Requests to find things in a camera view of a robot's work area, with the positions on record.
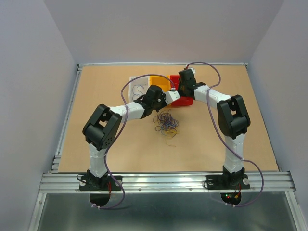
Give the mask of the white plastic bin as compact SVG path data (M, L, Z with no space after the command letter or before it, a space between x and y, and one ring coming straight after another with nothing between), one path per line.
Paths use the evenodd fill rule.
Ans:
M149 86L150 76L145 76L131 81L128 85L128 101L131 103L146 94Z

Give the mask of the red plastic bin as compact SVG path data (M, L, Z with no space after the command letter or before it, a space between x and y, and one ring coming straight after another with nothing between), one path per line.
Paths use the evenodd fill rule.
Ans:
M169 78L174 83L176 90L179 89L180 76L179 75L170 75ZM182 107L182 106L190 106L193 104L193 99L188 97L180 97L179 100L176 100L171 103L172 107Z

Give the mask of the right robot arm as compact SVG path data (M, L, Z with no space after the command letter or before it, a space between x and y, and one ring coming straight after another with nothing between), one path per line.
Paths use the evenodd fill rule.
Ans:
M204 102L209 110L216 109L218 126L215 125L214 129L224 135L221 141L226 152L222 174L208 175L205 187L209 190L232 190L237 186L249 189L250 186L243 183L247 177L243 164L243 145L251 121L242 96L222 94L203 82L197 83L191 69L180 71L179 76L180 96Z

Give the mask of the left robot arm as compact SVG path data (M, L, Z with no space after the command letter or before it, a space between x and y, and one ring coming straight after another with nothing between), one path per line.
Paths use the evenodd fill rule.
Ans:
M158 112L179 98L175 88L163 92L159 86L151 85L144 95L125 105L98 105L82 130L90 150L90 166L82 182L97 190L103 189L107 185L108 172L105 157L123 130L119 126L130 120L145 118L153 110Z

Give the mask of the yellow plastic bin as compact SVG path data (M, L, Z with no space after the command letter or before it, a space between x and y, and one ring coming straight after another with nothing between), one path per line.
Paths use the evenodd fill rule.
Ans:
M171 85L168 78L150 76L150 89L153 92L154 99L157 99L163 93L170 91Z

